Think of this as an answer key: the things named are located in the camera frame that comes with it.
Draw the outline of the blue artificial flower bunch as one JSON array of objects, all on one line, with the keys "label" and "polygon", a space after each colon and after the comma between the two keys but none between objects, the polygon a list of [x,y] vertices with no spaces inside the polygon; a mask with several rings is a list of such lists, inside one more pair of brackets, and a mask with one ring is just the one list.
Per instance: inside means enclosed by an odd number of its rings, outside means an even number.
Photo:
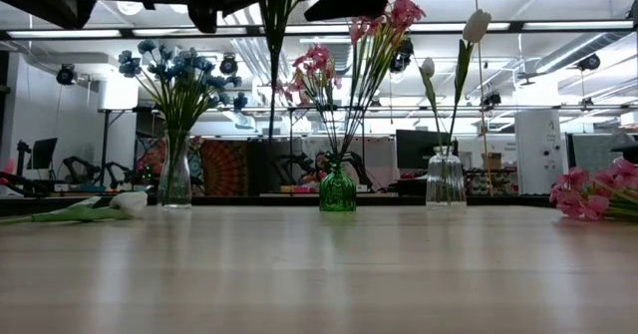
[{"label": "blue artificial flower bunch", "polygon": [[177,91],[183,68],[172,59],[173,51],[162,43],[146,39],[138,43],[138,54],[124,50],[118,57],[119,73],[136,79],[156,103],[166,128],[174,133],[187,133],[183,118],[183,97]]},{"label": "blue artificial flower bunch", "polygon": [[298,0],[260,0],[259,9],[266,44],[270,55],[270,112],[268,139],[273,139],[275,98],[278,89],[279,60],[288,19]]},{"label": "blue artificial flower bunch", "polygon": [[194,48],[180,51],[167,63],[162,77],[166,89],[162,108],[170,132],[185,134],[207,110],[230,103],[226,89],[240,86],[242,79],[213,75],[214,69],[215,65]]}]

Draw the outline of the pink artificial flower bunch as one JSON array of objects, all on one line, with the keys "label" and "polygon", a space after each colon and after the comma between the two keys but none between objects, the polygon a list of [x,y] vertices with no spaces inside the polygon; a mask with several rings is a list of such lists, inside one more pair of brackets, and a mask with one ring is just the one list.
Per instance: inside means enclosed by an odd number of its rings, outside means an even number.
[{"label": "pink artificial flower bunch", "polygon": [[557,178],[549,202],[573,219],[638,221],[638,165],[618,158],[594,176],[572,167]]},{"label": "pink artificial flower bunch", "polygon": [[387,0],[380,15],[350,24],[353,65],[346,127],[339,158],[345,156],[396,54],[414,22],[426,16],[413,0]]},{"label": "pink artificial flower bunch", "polygon": [[338,105],[335,92],[342,87],[337,75],[335,61],[330,51],[321,45],[313,45],[298,57],[292,67],[294,73],[288,83],[278,85],[276,91],[293,102],[298,97],[300,105],[312,105],[325,126],[330,150],[328,161],[331,166],[342,161],[340,140],[337,135]]}]

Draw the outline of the white artificial tulip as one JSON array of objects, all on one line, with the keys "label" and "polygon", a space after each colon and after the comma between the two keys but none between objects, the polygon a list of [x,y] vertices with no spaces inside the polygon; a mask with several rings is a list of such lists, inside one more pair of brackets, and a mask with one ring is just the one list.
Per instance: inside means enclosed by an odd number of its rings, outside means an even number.
[{"label": "white artificial tulip", "polygon": [[474,46],[478,44],[487,32],[491,21],[491,15],[482,9],[475,10],[464,26],[462,37],[459,40],[458,58],[455,72],[455,96],[453,116],[450,127],[449,140],[453,139],[456,124],[458,106],[463,95],[465,82],[468,76],[469,65],[472,59]]},{"label": "white artificial tulip", "polygon": [[0,226],[25,222],[93,222],[103,220],[129,220],[148,204],[148,195],[143,191],[123,192],[113,196],[109,204],[97,207],[102,198],[92,196],[68,207],[27,216],[0,219]]},{"label": "white artificial tulip", "polygon": [[434,76],[435,71],[435,63],[433,59],[427,57],[420,67],[420,75],[425,87],[426,98],[434,115],[436,130],[438,134],[438,143],[441,147],[443,145],[443,133],[441,131],[440,116],[437,108],[436,92],[432,83],[432,77]]}]

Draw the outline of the clear tall glass vase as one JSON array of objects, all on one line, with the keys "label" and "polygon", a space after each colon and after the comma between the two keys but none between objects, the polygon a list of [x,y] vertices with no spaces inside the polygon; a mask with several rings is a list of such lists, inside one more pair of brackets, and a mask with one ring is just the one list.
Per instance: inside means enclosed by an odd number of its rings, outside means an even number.
[{"label": "clear tall glass vase", "polygon": [[166,208],[188,208],[191,205],[191,180],[188,165],[189,133],[165,130],[165,158],[162,165],[158,203]]}]

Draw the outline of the green glass vase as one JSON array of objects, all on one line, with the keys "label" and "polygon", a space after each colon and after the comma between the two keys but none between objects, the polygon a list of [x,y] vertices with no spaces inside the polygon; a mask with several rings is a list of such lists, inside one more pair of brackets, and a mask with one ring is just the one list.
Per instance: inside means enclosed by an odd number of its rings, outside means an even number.
[{"label": "green glass vase", "polygon": [[319,186],[319,208],[322,211],[354,211],[356,186],[341,164],[331,164]]}]

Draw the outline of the clear ribbed glass vase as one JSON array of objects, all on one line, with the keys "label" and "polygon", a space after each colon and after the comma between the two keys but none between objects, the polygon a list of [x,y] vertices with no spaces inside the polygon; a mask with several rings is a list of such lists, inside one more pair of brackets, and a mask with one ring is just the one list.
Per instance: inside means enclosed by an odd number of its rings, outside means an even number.
[{"label": "clear ribbed glass vase", "polygon": [[461,160],[449,147],[434,147],[434,153],[428,163],[426,204],[466,206],[465,176]]}]

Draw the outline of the black ceiling spotlight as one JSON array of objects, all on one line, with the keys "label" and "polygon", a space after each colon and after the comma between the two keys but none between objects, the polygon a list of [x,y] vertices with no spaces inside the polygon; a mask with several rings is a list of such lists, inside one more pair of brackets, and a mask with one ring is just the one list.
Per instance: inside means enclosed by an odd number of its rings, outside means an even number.
[{"label": "black ceiling spotlight", "polygon": [[580,60],[576,67],[579,71],[595,71],[601,65],[601,60],[596,54],[591,54],[590,56],[583,58]]},{"label": "black ceiling spotlight", "polygon": [[62,86],[74,86],[77,82],[77,73],[73,64],[62,64],[56,75],[56,81]]},{"label": "black ceiling spotlight", "polygon": [[225,76],[235,76],[238,71],[238,64],[233,53],[225,54],[219,63],[219,71]]},{"label": "black ceiling spotlight", "polygon": [[410,38],[406,38],[395,54],[393,55],[393,59],[390,63],[389,70],[392,74],[400,74],[403,73],[406,68],[410,65],[411,59],[414,55],[414,45]]}]

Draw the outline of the black curtain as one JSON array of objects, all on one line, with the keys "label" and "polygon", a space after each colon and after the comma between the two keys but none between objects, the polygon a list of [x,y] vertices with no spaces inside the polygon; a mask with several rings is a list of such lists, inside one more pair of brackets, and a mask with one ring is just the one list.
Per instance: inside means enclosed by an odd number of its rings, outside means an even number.
[{"label": "black curtain", "polygon": [[248,195],[279,192],[281,184],[273,166],[274,160],[281,155],[299,155],[300,152],[300,139],[289,141],[278,138],[272,142],[268,139],[250,139],[247,142]]}]

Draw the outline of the orange patterned tapestry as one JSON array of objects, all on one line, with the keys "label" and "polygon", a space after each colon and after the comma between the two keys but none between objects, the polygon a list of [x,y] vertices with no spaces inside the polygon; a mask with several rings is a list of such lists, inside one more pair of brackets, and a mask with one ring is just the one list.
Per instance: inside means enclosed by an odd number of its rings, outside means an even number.
[{"label": "orange patterned tapestry", "polygon": [[248,194],[247,142],[205,140],[199,153],[205,196]]}]

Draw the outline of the person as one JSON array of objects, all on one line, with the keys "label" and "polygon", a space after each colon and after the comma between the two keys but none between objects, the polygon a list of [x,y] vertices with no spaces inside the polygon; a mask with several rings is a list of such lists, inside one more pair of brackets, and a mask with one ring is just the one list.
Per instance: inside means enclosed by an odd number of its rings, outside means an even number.
[{"label": "person", "polygon": [[314,179],[320,182],[330,172],[330,161],[325,153],[319,153],[314,162]]}]

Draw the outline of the thin vertical rod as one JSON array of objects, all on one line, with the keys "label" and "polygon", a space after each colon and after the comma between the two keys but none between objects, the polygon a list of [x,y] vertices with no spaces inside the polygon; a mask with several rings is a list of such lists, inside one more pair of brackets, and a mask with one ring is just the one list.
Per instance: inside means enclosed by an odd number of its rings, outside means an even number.
[{"label": "thin vertical rod", "polygon": [[[479,8],[479,0],[475,0],[475,8],[476,8],[476,12],[478,10],[480,10]],[[480,106],[480,123],[479,123],[479,134],[480,137],[482,138],[482,143],[483,143],[483,154],[485,156],[485,159],[487,160],[487,156],[488,156],[488,152],[487,152],[487,138],[486,138],[486,128],[485,128],[485,114],[484,114],[484,79],[483,79],[483,70],[482,70],[482,52],[481,52],[481,44],[480,41],[478,43],[476,43],[476,48],[477,48],[477,53],[478,53],[478,77],[479,77],[479,82],[478,82],[478,89],[479,89],[479,106]],[[492,191],[492,182],[491,182],[491,178],[490,178],[490,168],[489,168],[489,164],[487,164],[487,168],[486,168],[486,180],[487,180],[487,190],[488,190],[488,194],[489,196],[493,196],[493,191]]]}]

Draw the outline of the white tower appliance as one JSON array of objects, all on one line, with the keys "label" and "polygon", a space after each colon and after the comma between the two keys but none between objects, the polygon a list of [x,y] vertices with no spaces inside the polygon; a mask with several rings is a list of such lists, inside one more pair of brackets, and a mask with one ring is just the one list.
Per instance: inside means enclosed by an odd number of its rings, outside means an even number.
[{"label": "white tower appliance", "polygon": [[563,174],[558,110],[519,111],[514,130],[519,193],[549,194]]}]

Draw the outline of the small black monitor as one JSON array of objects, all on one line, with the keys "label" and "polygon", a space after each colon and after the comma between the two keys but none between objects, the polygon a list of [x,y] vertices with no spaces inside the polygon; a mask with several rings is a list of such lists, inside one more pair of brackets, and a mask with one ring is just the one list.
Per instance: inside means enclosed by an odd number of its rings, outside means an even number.
[{"label": "small black monitor", "polygon": [[31,148],[31,157],[27,169],[47,169],[51,166],[57,138],[39,140]]}]

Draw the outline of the grey partition panel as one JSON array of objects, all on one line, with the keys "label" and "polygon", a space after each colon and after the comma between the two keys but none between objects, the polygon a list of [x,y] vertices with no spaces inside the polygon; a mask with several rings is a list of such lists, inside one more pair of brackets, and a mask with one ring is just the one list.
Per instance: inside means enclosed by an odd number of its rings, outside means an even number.
[{"label": "grey partition panel", "polygon": [[621,156],[614,149],[638,145],[638,135],[618,134],[569,134],[567,136],[567,160],[570,167],[596,172],[609,167]]}]

